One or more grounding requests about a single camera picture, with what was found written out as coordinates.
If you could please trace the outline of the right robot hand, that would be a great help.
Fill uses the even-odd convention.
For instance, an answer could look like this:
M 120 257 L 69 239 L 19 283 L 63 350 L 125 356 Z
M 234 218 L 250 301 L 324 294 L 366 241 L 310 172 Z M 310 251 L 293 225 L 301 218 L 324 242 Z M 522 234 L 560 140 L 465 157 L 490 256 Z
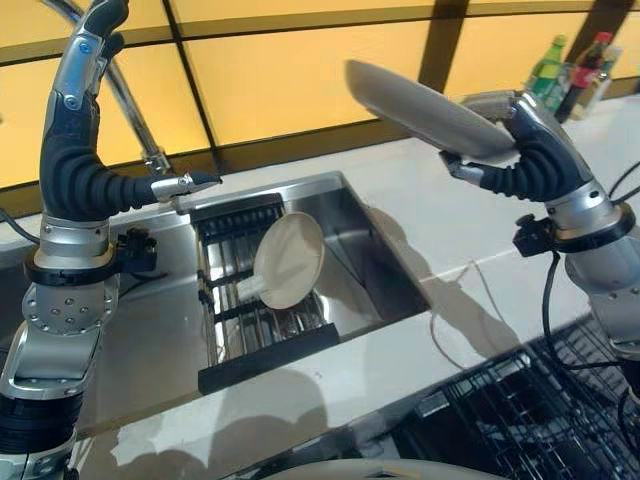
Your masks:
M 519 158 L 505 168 L 465 163 L 442 151 L 452 177 L 494 194 L 545 205 L 547 217 L 517 222 L 518 248 L 536 253 L 593 250 L 626 236 L 636 218 L 627 204 L 614 204 L 584 158 L 557 122 L 534 96 L 497 91 L 466 97 L 462 105 L 489 121 L 501 122 L 515 140 Z

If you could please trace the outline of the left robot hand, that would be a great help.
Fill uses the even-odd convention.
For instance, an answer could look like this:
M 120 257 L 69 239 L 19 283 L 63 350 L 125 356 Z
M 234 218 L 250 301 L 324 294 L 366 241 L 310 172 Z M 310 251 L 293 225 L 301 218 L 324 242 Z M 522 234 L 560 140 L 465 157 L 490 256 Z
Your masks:
M 125 1 L 94 1 L 72 32 L 49 94 L 40 155 L 43 217 L 34 263 L 43 269 L 89 270 L 113 261 L 109 220 L 130 209 L 163 203 L 220 183 L 219 176 L 128 177 L 97 154 L 99 87 L 124 46 L 116 29 Z

